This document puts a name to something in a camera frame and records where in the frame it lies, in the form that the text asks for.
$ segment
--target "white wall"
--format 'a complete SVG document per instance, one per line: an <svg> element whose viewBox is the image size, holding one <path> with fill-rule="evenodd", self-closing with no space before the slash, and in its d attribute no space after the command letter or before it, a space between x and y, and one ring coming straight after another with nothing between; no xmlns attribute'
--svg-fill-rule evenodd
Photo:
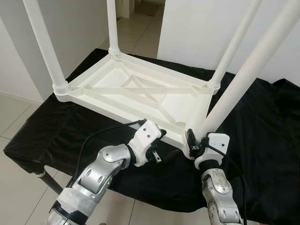
<svg viewBox="0 0 300 225"><path fill-rule="evenodd" d="M237 73L286 0L263 0L229 72ZM168 0L157 57L215 69L250 0ZM285 78L300 86L300 22L267 64L260 78Z"/></svg>
<svg viewBox="0 0 300 225"><path fill-rule="evenodd" d="M42 97L27 72L0 18L0 94L41 102Z"/></svg>
<svg viewBox="0 0 300 225"><path fill-rule="evenodd" d="M67 77L108 36L105 0L39 0L60 66ZM22 0L1 0L0 17L38 92L52 82Z"/></svg>

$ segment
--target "black cloth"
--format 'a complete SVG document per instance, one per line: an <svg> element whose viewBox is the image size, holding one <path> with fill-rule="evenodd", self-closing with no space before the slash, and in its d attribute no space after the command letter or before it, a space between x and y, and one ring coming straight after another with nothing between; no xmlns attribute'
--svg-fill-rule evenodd
<svg viewBox="0 0 300 225"><path fill-rule="evenodd" d="M94 50L67 80L73 80L105 55L107 51ZM211 70L138 58L203 80L209 80L213 74ZM210 109L233 78L233 74L225 74ZM59 102L52 94L4 152L29 173L41 173L44 165L49 165L74 175L85 138L99 129L116 125L120 123L75 103ZM230 136L227 154L245 172L248 218L271 225L299 224L300 88L284 79L274 84L256 79L218 132ZM101 147L127 143L133 133L133 129L126 127L92 138L83 152L81 168L96 157ZM199 171L193 162L164 142L158 143L157 151L165 158L164 163L147 163L141 168L131 166L113 179L110 189L166 210L192 212L206 206ZM242 212L238 174L226 158L222 167Z"/></svg>

